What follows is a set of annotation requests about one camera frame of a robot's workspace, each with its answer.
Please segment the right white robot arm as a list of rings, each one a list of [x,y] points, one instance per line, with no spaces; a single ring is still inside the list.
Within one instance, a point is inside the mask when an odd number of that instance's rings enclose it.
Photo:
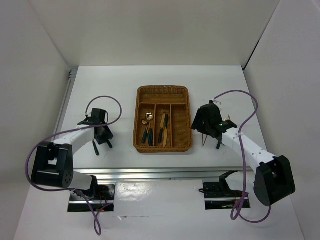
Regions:
[[[263,150],[241,133],[234,122],[223,120],[213,102],[197,110],[191,128],[245,157],[246,165],[253,170],[252,174],[231,170],[221,175],[218,190],[223,196],[230,196],[234,191],[254,193],[261,204],[269,207],[296,191],[288,158]]]

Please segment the small gold spoon green handle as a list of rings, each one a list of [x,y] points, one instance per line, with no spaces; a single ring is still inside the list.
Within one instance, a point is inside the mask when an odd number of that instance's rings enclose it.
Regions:
[[[143,119],[141,121],[141,123],[145,127],[145,130],[144,130],[144,133],[143,133],[143,137],[142,137],[142,140],[141,140],[141,142],[144,144],[146,142],[147,138],[148,138],[148,122],[147,122],[147,120]]]

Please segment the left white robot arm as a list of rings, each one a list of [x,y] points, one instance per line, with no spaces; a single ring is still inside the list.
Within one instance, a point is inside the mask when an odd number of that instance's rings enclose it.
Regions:
[[[54,141],[43,141],[36,147],[31,182],[67,189],[74,178],[74,154],[89,142],[113,148],[113,139],[107,120],[106,110],[93,108],[91,115],[79,122],[73,131],[66,131],[64,136]]]

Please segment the large gold spoon green handle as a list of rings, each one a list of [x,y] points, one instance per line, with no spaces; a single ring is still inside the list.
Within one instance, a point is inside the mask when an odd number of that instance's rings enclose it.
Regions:
[[[153,130],[152,130],[152,125],[151,125],[151,121],[153,120],[153,118],[154,118],[154,115],[152,112],[146,113],[146,120],[148,122],[149,140],[150,140],[149,145],[151,147],[153,146]]]

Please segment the gold knife green handle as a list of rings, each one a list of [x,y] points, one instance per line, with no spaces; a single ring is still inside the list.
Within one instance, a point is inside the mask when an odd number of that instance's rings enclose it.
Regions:
[[[168,141],[168,128],[165,127],[163,130],[163,147],[166,147]]]
[[[159,136],[158,136],[158,143],[159,144],[162,142],[164,128],[167,128],[168,121],[169,121],[169,115],[164,113],[162,115],[162,119],[161,119],[161,122],[160,122],[160,132],[159,132]]]

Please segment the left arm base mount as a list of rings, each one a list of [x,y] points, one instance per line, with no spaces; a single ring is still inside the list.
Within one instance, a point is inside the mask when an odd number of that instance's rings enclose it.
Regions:
[[[72,192],[69,197],[68,213],[85,213],[90,212],[91,208],[94,212],[113,212],[115,207],[115,184],[98,184],[96,177],[93,178],[93,184],[87,190],[78,190]]]

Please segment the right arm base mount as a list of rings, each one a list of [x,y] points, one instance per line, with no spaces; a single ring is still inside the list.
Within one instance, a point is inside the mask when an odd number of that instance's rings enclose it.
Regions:
[[[231,210],[240,200],[243,193],[240,190],[231,190],[227,186],[226,178],[237,173],[228,171],[219,176],[218,182],[204,182],[198,191],[204,195],[206,210]]]

